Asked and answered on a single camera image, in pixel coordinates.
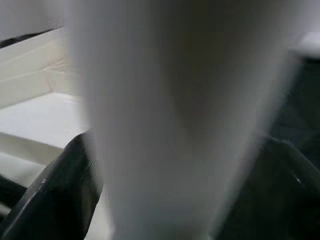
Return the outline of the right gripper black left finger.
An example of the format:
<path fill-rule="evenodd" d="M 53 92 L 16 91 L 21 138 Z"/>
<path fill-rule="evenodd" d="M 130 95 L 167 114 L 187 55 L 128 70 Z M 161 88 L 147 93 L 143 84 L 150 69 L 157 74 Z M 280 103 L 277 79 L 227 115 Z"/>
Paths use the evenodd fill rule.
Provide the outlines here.
<path fill-rule="evenodd" d="M 29 187 L 4 179 L 6 240 L 83 240 L 100 199 L 90 132 L 74 137 Z"/>

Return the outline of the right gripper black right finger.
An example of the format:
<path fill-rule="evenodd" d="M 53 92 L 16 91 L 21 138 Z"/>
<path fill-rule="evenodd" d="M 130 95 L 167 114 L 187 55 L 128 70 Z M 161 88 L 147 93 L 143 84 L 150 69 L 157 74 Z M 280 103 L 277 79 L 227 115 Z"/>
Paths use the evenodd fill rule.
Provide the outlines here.
<path fill-rule="evenodd" d="M 301 148 L 269 138 L 214 237 L 319 239 L 320 138 L 311 138 Z"/>

